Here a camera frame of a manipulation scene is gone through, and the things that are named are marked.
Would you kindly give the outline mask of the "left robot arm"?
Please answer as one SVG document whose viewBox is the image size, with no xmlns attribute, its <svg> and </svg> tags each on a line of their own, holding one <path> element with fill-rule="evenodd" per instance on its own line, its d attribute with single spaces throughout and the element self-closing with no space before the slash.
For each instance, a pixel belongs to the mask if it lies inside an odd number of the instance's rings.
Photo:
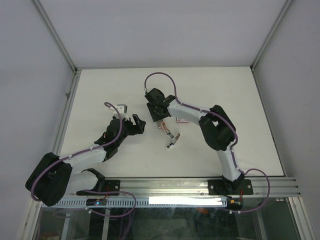
<svg viewBox="0 0 320 240">
<path fill-rule="evenodd" d="M 80 154 L 46 153 L 27 179 L 26 189 L 48 207 L 65 195 L 104 195 L 108 190 L 106 178 L 92 165 L 112 158 L 126 137 L 143 134 L 145 126 L 137 114 L 124 119 L 113 117 L 102 136 Z"/>
</svg>

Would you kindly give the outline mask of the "pink white stapler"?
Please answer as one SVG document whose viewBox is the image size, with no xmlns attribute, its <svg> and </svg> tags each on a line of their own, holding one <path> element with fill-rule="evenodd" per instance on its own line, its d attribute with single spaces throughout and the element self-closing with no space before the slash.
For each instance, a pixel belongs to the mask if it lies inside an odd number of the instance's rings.
<svg viewBox="0 0 320 240">
<path fill-rule="evenodd" d="M 166 123 L 163 121 L 163 120 L 159 120 L 157 121 L 157 126 L 159 129 L 162 129 L 164 131 L 164 133 L 166 134 L 166 136 L 169 138 L 169 139 L 174 139 L 174 135 L 171 133 L 171 131 L 168 129 Z"/>
</svg>

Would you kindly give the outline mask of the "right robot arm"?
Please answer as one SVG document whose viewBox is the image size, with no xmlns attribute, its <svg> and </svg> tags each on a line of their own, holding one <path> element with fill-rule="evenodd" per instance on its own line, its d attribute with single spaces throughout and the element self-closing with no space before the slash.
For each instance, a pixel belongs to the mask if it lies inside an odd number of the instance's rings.
<svg viewBox="0 0 320 240">
<path fill-rule="evenodd" d="M 154 122 L 175 117 L 198 125 L 206 144 L 218 155 L 225 191 L 234 194 L 241 189 L 245 174 L 239 168 L 233 151 L 238 143 L 238 135 L 235 126 L 221 106 L 214 105 L 209 109 L 193 106 L 181 102 L 177 96 L 166 97 L 157 88 L 146 91 L 144 97 Z"/>
</svg>

